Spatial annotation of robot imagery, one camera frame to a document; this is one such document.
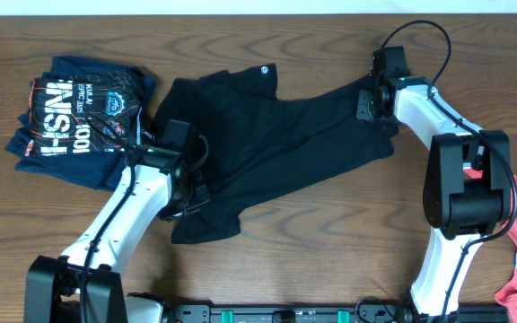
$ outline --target wood grain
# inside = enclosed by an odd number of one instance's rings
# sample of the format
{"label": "wood grain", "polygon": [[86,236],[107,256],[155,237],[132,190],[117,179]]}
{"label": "wood grain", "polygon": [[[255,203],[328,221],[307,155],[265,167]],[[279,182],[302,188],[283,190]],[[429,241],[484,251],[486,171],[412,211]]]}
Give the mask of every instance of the wood grain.
{"label": "wood grain", "polygon": [[[0,17],[0,322],[22,320],[24,277],[37,255],[58,256],[110,194],[13,171],[4,147],[27,109],[29,81],[55,55],[144,66],[161,78],[152,115],[176,77],[277,63],[281,99],[313,97],[368,73],[372,51],[412,15]],[[420,16],[443,25],[452,60],[438,87],[471,121],[505,130],[517,171],[517,15]],[[404,44],[415,74],[434,75],[445,44],[413,27]],[[232,303],[355,303],[400,299],[428,241],[421,190],[427,150],[407,129],[396,153],[246,210],[243,233],[196,246],[170,244],[155,222],[135,252],[126,292]],[[509,239],[486,244],[462,301],[491,301],[513,270]]]}

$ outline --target green connector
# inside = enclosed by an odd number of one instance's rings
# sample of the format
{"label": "green connector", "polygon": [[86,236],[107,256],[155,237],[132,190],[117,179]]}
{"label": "green connector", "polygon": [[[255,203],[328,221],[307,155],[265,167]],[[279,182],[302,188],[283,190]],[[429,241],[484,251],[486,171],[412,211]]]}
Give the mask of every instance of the green connector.
{"label": "green connector", "polygon": [[223,310],[221,312],[221,323],[232,323],[233,317],[232,310]]}
{"label": "green connector", "polygon": [[348,310],[338,311],[338,323],[350,323],[350,312]]}

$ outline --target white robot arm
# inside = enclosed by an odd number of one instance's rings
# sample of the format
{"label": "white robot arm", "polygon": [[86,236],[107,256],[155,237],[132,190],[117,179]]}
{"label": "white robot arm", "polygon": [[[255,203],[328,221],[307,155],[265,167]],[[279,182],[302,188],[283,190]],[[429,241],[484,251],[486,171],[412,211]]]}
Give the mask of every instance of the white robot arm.
{"label": "white robot arm", "polygon": [[[103,265],[110,267],[113,272],[120,273],[121,276],[124,275],[131,255],[147,226],[171,200],[171,174],[164,174],[158,168],[144,165],[136,165],[135,171],[136,183],[133,195],[123,204],[107,230],[101,235],[101,241],[92,258],[91,269]],[[125,195],[125,191],[131,184],[130,180],[130,168],[127,166],[109,202],[81,237],[61,254],[69,264],[83,267],[89,243],[95,238],[95,234],[121,197]]]}
{"label": "white robot arm", "polygon": [[[360,93],[357,117],[406,124],[430,150],[423,203],[432,228],[422,269],[410,288],[414,315],[449,315],[458,309],[461,285],[482,243],[467,244],[492,233],[510,211],[505,171],[495,155],[454,120],[483,135],[505,156],[509,156],[508,138],[465,120],[429,80],[410,76],[403,47],[375,51],[373,75],[378,86],[374,93]],[[465,180],[462,170],[472,167],[483,170],[484,178]],[[465,248],[468,253],[462,255]]]}

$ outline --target cable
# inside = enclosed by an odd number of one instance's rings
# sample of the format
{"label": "cable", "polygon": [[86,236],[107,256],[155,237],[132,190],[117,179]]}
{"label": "cable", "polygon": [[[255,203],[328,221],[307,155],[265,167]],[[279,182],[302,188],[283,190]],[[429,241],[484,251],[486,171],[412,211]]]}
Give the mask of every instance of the cable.
{"label": "cable", "polygon": [[199,167],[203,166],[203,164],[206,161],[206,157],[208,157],[208,140],[206,140],[206,137],[204,135],[198,135],[198,138],[203,141],[205,144],[205,153],[201,158],[198,159],[198,161],[193,162],[192,165],[190,165],[189,169],[191,171],[198,170]]}
{"label": "cable", "polygon": [[378,84],[380,84],[381,76],[384,76],[384,70],[381,70],[376,74],[376,80],[374,80],[374,89],[376,89],[378,87]]}
{"label": "cable", "polygon": [[[379,302],[382,302],[381,299],[379,299],[378,297],[376,296],[366,296],[364,297],[363,299],[361,299],[355,306],[355,314],[358,315],[358,318],[363,320],[363,321],[366,321],[366,319],[363,319],[361,316],[360,316],[360,305],[362,305],[365,301],[369,301],[369,300],[375,300],[375,301],[379,301]],[[393,319],[393,320],[396,320],[396,317],[392,314],[392,312],[390,312],[390,310],[386,307],[386,305],[382,304],[382,306],[384,307],[384,309],[386,310],[386,312],[388,313],[388,315],[390,315],[390,317]]]}
{"label": "cable", "polygon": [[462,267],[462,264],[464,263],[464,259],[466,258],[466,256],[469,253],[469,248],[472,247],[475,244],[496,240],[496,239],[504,236],[512,228],[513,224],[515,223],[516,216],[517,216],[517,187],[516,187],[516,182],[515,182],[512,170],[510,169],[509,162],[504,158],[502,153],[500,153],[500,151],[498,151],[498,149],[492,143],[490,143],[490,141],[487,140],[487,138],[485,138],[483,135],[481,135],[478,131],[472,129],[471,127],[468,127],[468,126],[464,125],[462,118],[454,117],[445,107],[443,107],[436,100],[435,94],[432,93],[432,88],[434,87],[434,84],[435,84],[436,80],[438,80],[438,78],[440,77],[440,75],[444,71],[444,68],[446,68],[446,66],[448,65],[448,62],[450,61],[451,41],[450,41],[450,36],[448,36],[448,33],[444,30],[444,28],[442,26],[440,26],[439,24],[435,23],[435,22],[430,22],[430,21],[427,21],[427,20],[416,20],[416,21],[408,22],[408,23],[405,23],[402,26],[398,27],[396,30],[394,30],[389,35],[389,37],[386,38],[386,40],[384,40],[384,43],[382,44],[381,47],[384,48],[386,46],[386,44],[388,43],[388,41],[397,32],[405,29],[406,27],[408,27],[410,25],[417,24],[417,23],[425,23],[425,24],[429,24],[429,25],[432,25],[435,28],[437,28],[443,34],[444,38],[446,39],[446,45],[448,46],[448,52],[447,52],[447,55],[446,55],[446,59],[444,60],[444,64],[440,68],[440,71],[438,72],[438,74],[436,74],[434,79],[430,82],[430,84],[428,84],[428,91],[427,91],[428,99],[430,99],[430,101],[434,104],[434,106],[436,108],[438,108],[444,115],[446,115],[446,117],[448,117],[450,120],[452,120],[452,122],[454,122],[457,126],[459,126],[462,129],[470,132],[479,142],[481,142],[485,147],[487,147],[490,150],[491,153],[493,153],[495,155],[497,160],[500,162],[500,164],[504,168],[504,171],[505,171],[505,173],[507,175],[507,178],[508,178],[508,182],[510,184],[510,188],[512,190],[511,193],[512,193],[512,196],[513,196],[513,198],[512,198],[512,201],[513,201],[512,202],[512,210],[511,210],[511,214],[509,216],[509,221],[503,227],[503,229],[500,230],[496,234],[492,234],[492,235],[489,235],[489,236],[486,236],[486,237],[482,237],[482,238],[479,238],[479,239],[476,239],[476,240],[469,241],[462,248],[462,252],[460,254],[460,259],[458,261],[458,265],[456,265],[456,269],[454,270],[454,274],[452,275],[450,286],[448,287],[448,291],[446,291],[446,297],[444,299],[444,304],[443,304],[443,311],[442,311],[441,316],[439,317],[440,321],[445,321],[445,319],[446,319],[446,310],[448,309],[448,303],[450,301],[450,296],[451,296],[451,293],[452,293],[452,289],[454,288],[454,285],[456,284],[456,280],[458,279],[458,275],[460,274],[460,269]]}
{"label": "cable", "polygon": [[[107,130],[109,130],[115,138],[105,135],[102,131],[100,131],[96,126],[94,126],[91,123],[91,117],[97,119],[101,124],[103,124]],[[120,135],[103,119],[99,118],[98,116],[87,113],[85,114],[85,120],[87,121],[87,124],[91,127],[91,129],[95,132],[98,132],[101,136],[104,136],[108,138],[110,141],[115,142],[116,144],[121,145],[124,148],[125,155],[127,156],[127,161],[131,162],[132,159],[131,156],[131,147],[123,141],[123,138],[121,138]],[[81,292],[81,321],[82,323],[87,323],[87,275],[89,274],[89,267],[91,266],[91,260],[93,257],[93,254],[95,253],[95,250],[97,248],[97,244],[101,241],[101,235],[107,230],[107,227],[109,227],[109,224],[115,218],[115,215],[117,215],[120,208],[125,204],[125,202],[129,199],[129,197],[133,194],[133,188],[135,187],[135,164],[129,164],[130,172],[131,172],[131,182],[129,183],[129,187],[125,191],[125,195],[121,198],[121,200],[117,203],[113,211],[109,214],[105,222],[101,225],[99,230],[97,230],[97,233],[95,234],[95,238],[91,240],[89,243],[89,249],[87,250],[87,256],[85,256],[85,262],[83,264],[83,271],[81,273],[81,281],[79,285],[79,289]]]}

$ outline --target white wall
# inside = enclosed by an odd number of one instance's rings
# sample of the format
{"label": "white wall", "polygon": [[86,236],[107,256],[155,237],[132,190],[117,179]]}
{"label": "white wall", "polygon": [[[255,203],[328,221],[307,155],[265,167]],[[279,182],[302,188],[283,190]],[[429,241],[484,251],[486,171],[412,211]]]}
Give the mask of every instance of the white wall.
{"label": "white wall", "polygon": [[517,13],[517,0],[0,0],[0,15]]}

